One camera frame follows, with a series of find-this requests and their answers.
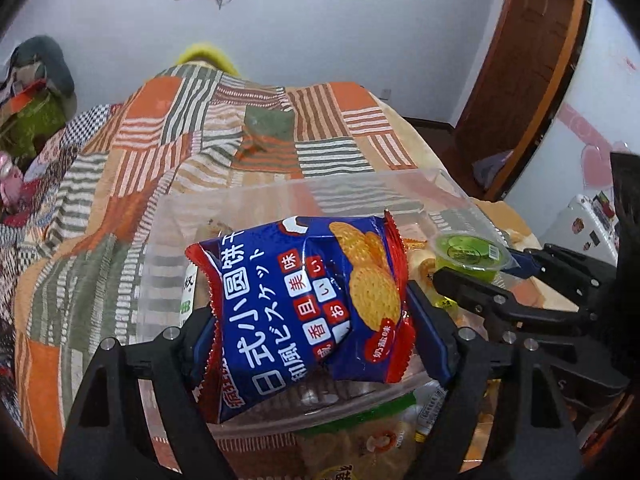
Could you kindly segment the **green jelly cup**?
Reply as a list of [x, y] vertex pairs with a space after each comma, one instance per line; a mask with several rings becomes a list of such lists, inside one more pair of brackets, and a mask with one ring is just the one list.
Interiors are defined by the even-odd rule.
[[485, 283], [491, 283], [500, 271], [514, 265], [506, 246], [472, 233], [439, 233], [428, 242], [437, 270], [449, 268]]

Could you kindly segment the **blue biscuit snack bag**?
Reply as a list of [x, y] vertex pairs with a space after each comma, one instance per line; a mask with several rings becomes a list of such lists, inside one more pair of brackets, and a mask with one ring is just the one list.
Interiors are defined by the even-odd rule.
[[389, 212], [288, 217], [202, 240], [213, 327], [198, 407], [221, 424], [324, 368], [335, 380], [396, 384], [416, 331], [408, 261]]

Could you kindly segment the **green-edged clear pastry bag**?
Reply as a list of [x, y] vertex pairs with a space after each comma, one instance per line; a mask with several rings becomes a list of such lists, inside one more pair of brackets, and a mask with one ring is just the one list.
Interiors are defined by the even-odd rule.
[[401, 479], [416, 458], [418, 404], [412, 393], [372, 410], [299, 431], [310, 478]]

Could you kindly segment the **white suitcase with stickers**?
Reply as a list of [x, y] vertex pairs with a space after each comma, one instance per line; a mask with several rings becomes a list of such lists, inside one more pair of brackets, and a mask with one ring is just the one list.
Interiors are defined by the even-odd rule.
[[600, 198], [578, 194], [542, 234], [542, 244], [574, 250], [617, 266], [614, 212], [605, 212]]

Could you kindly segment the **clear plastic storage bin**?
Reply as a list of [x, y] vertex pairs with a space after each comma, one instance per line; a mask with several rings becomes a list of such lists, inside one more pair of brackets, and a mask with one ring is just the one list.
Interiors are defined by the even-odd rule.
[[[439, 232], [474, 233], [503, 245], [506, 238], [445, 171], [365, 172], [288, 180], [248, 188], [217, 188], [160, 199], [141, 271], [137, 336], [149, 341], [180, 326], [191, 311], [192, 273], [184, 255], [196, 232], [211, 223], [242, 229], [301, 216], [379, 216], [389, 210], [403, 237], [427, 240]], [[418, 356], [401, 382], [334, 382], [319, 372], [209, 430], [216, 439], [285, 434], [373, 410], [428, 383]]]

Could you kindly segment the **brown wooden door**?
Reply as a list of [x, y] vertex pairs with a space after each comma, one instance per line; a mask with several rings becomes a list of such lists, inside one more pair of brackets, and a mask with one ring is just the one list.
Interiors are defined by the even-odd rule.
[[586, 0], [503, 0], [442, 155], [469, 195], [500, 200], [532, 158], [568, 85], [585, 12]]

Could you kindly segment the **patchwork striped bed quilt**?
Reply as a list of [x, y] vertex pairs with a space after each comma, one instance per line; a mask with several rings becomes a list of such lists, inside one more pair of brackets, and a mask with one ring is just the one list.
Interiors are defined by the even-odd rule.
[[[35, 160], [27, 176], [35, 234], [2, 260], [9, 275], [1, 290], [16, 328], [20, 438], [34, 456], [12, 476], [62, 479], [66, 422], [100, 342], [147, 342], [137, 336], [141, 271], [162, 197], [427, 169], [441, 170], [430, 165], [412, 128], [351, 82], [286, 90], [182, 64], [148, 80], [105, 122], [93, 114], [77, 117]], [[548, 367], [536, 354], [449, 321], [440, 308], [445, 296], [433, 284], [438, 270], [431, 238], [415, 240], [398, 230], [416, 331], [410, 360], [418, 356], [430, 378], [410, 392], [418, 404], [416, 458], [401, 479], [417, 477], [421, 464], [428, 478], [464, 475], [494, 359], [506, 364], [496, 427], [508, 438], [488, 437], [476, 473], [489, 479], [576, 476], [582, 456]], [[212, 312], [206, 277], [188, 261], [191, 311], [182, 325], [198, 309]], [[445, 322], [450, 346], [418, 322], [421, 304]], [[156, 457], [177, 470], [152, 382], [140, 380], [139, 390]], [[212, 436], [232, 479], [312, 479], [296, 441], [299, 431]]]

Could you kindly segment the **pink plush toy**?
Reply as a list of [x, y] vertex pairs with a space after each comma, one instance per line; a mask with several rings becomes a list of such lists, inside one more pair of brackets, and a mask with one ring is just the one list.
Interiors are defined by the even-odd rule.
[[23, 187], [23, 174], [7, 152], [0, 153], [0, 193], [4, 208], [18, 204]]

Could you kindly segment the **clothes pile with green bag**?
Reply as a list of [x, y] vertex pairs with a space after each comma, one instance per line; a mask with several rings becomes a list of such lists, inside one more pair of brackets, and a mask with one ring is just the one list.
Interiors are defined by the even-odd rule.
[[50, 36], [19, 44], [1, 67], [1, 149], [17, 165], [33, 160], [66, 123], [75, 83], [63, 51]]

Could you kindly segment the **yellow bed headboard rail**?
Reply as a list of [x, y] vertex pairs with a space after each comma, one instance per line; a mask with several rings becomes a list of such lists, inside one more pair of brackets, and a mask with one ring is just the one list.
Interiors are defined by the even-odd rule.
[[232, 77], [241, 77], [240, 72], [232, 63], [231, 58], [229, 58], [223, 50], [207, 42], [191, 44], [179, 55], [177, 60], [177, 64], [194, 62], [206, 63], [216, 68], [216, 70], [221, 70]]

